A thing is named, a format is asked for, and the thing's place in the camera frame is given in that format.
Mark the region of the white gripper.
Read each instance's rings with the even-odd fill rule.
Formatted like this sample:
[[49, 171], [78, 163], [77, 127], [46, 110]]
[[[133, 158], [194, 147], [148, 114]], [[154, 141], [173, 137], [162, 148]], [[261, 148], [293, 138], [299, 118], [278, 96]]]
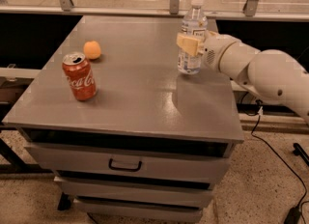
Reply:
[[222, 71], [238, 57], [236, 46], [240, 43], [237, 38], [210, 30], [205, 31], [204, 41], [183, 33], [177, 35], [177, 46], [181, 50], [190, 56], [204, 53], [205, 65], [215, 71]]

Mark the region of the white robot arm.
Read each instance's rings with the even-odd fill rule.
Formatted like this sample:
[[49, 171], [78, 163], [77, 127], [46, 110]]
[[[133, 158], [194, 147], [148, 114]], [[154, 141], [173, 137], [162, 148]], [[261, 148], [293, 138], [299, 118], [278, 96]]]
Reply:
[[284, 105], [309, 123], [309, 73], [289, 54], [261, 51], [213, 31], [202, 39], [179, 33], [177, 46], [200, 56], [208, 68], [227, 75], [256, 98]]

